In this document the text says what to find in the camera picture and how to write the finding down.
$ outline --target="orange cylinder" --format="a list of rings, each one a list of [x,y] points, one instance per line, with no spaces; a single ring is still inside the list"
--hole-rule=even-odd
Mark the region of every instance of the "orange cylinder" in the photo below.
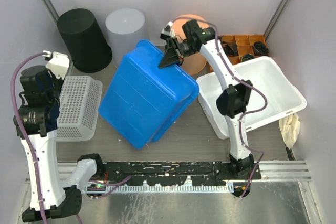
[[[179,17],[189,17],[189,18],[196,18],[196,19],[205,20],[202,17],[192,15],[192,14],[181,15]],[[185,35],[184,35],[183,30],[182,30],[182,26],[187,21],[188,21],[188,19],[179,19],[179,20],[176,20],[173,23],[173,29],[175,30],[175,34],[177,35],[178,40],[180,40],[180,37],[181,37],[181,39],[185,39]],[[206,24],[206,23],[203,23],[203,22],[197,22],[197,23],[201,28],[209,27],[209,25]],[[193,74],[197,74],[197,73],[201,72],[203,70],[203,68],[205,67],[205,65],[206,65],[206,59],[204,58],[203,55],[201,55],[198,52],[196,54],[185,57],[184,61],[183,61],[183,64],[182,64],[182,68],[188,74],[190,74],[192,76]]]

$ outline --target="black trash can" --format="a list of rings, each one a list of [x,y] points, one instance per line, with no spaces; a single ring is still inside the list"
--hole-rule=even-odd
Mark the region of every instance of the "black trash can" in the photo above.
[[[69,10],[59,17],[57,28],[78,70],[98,72],[111,62],[111,48],[91,11]]]

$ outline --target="gray perforated basket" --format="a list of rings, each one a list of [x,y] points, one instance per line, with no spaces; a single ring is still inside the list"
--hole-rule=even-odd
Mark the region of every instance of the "gray perforated basket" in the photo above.
[[[60,95],[57,141],[86,141],[95,134],[103,84],[89,76],[65,77]]]

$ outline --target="wooden floor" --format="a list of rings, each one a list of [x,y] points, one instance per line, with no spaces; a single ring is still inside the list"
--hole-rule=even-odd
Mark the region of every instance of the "wooden floor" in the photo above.
[[[100,72],[89,74],[103,83],[103,95],[116,68],[111,63]],[[88,75],[74,69],[72,75]],[[278,122],[247,134],[249,145],[265,151],[264,160],[288,160]],[[83,154],[99,153],[104,161],[228,161],[229,139],[220,140],[196,99],[157,143],[142,150],[133,148],[99,116],[96,133],[89,141],[57,143],[60,162],[73,162]]]

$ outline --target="blue plastic bin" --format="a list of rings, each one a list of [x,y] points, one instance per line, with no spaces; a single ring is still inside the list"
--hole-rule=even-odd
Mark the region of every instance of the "blue plastic bin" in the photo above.
[[[148,40],[122,59],[99,114],[135,148],[156,142],[195,100],[197,82],[181,67],[159,69],[163,52]]]

